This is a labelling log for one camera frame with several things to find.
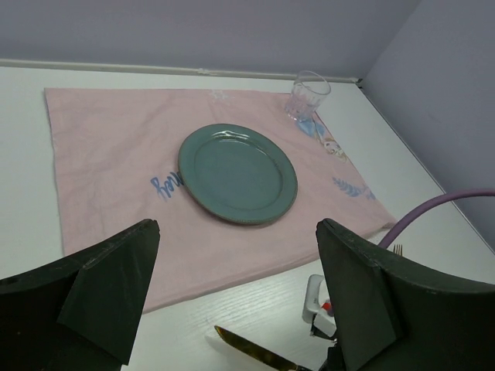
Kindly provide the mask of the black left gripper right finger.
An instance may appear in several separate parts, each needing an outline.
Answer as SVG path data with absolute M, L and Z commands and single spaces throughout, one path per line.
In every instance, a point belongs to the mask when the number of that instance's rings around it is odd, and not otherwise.
M 336 321 L 326 370 L 492 370 L 494 286 L 445 274 L 325 219 L 316 239 Z

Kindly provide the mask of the gold knife green handle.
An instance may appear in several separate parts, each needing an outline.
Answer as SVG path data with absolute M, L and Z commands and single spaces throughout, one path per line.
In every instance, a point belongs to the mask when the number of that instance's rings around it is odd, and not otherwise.
M 275 370 L 280 371 L 310 371 L 309 368 L 306 368 L 301 365 L 297 365 L 296 363 L 266 349 L 261 347 L 254 342 L 249 341 L 248 339 L 235 334 L 225 328 L 222 328 L 219 325 L 214 326 L 215 331 L 220 336 L 220 338 L 227 343 L 232 348 L 242 352 L 243 354 L 250 356 L 253 359 L 265 364 L 266 366 L 271 367 Z

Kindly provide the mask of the pink cloth placemat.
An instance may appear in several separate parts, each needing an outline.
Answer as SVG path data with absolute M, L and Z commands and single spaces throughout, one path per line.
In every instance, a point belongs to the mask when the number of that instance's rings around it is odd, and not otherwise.
M 285 113 L 285 94 L 48 88 L 45 95 L 64 252 L 156 220 L 161 238 L 146 311 L 314 261 L 322 219 L 362 237 L 394 224 L 323 122 L 297 124 Z M 298 195 L 280 220 L 228 223 L 184 187 L 180 145 L 193 131 L 223 123 L 265 135 L 293 164 Z

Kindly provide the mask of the clear drinking glass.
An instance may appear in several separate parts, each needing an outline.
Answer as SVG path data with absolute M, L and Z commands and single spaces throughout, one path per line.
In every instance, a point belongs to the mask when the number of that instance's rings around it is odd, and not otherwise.
M 295 121 L 312 120 L 330 93 L 331 86 L 324 77 L 309 70 L 300 71 L 292 85 L 285 112 Z

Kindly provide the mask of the green ceramic plate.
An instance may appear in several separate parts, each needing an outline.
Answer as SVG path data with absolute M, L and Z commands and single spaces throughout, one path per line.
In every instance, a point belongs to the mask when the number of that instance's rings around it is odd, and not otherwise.
M 283 150 L 235 124 L 211 124 L 191 133 L 179 148 L 178 168 L 192 198 L 231 223 L 272 223 L 291 209 L 299 190 Z

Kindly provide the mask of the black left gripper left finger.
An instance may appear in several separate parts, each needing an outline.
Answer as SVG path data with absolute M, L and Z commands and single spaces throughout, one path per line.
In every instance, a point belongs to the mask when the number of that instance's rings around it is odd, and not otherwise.
M 92 247 L 1 280 L 3 370 L 128 365 L 159 249 L 146 219 Z

